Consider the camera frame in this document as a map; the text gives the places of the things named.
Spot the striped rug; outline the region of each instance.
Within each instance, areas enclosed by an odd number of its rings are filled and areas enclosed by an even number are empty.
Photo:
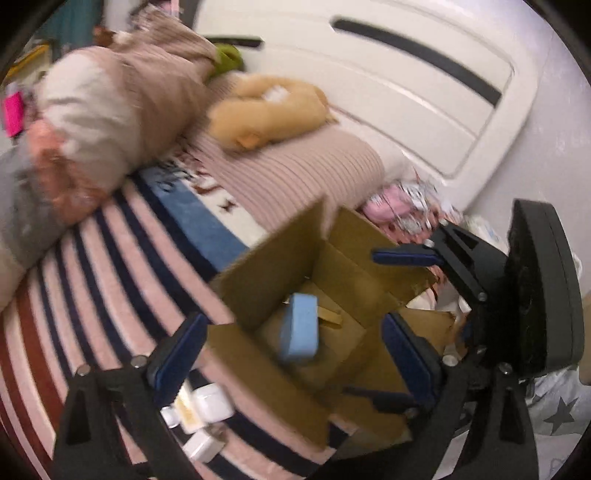
[[[78,366],[117,368],[149,354],[196,306],[213,323],[233,321],[207,282],[265,231],[227,193],[213,189],[221,197],[212,200],[209,190],[170,168],[135,174],[47,253],[3,312],[0,420],[39,478],[50,478],[67,382]],[[195,464],[204,479],[305,478],[353,433],[331,419],[329,445],[319,452],[270,416],[207,348],[198,365],[193,386],[218,382],[236,406],[222,453]],[[121,423],[132,460],[145,461]]]

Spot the plush toy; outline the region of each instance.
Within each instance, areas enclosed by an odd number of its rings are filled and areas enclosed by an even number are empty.
[[[261,148],[333,121],[322,90],[299,80],[249,75],[209,111],[209,134],[227,150]]]

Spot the gray fabric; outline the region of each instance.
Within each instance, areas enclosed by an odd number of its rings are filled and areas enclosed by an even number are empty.
[[[0,166],[0,233],[17,261],[30,268],[66,227],[37,183],[26,135],[0,157]]]
[[[581,384],[577,367],[566,368],[536,379],[528,406],[535,433],[583,434],[591,420],[591,387]]]

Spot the star pattern fabric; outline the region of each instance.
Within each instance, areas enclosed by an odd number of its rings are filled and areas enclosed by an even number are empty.
[[[554,435],[564,423],[574,423],[574,418],[570,412],[573,409],[574,404],[577,403],[577,400],[578,398],[575,398],[573,401],[566,404],[564,403],[562,397],[560,397],[556,413],[544,420],[545,423],[552,424],[552,433],[550,433],[551,435]]]

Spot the pink fabric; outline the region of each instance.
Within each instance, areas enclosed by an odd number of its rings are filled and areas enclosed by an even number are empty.
[[[4,99],[4,117],[6,120],[6,134],[15,137],[24,128],[25,103],[21,92],[12,94]]]

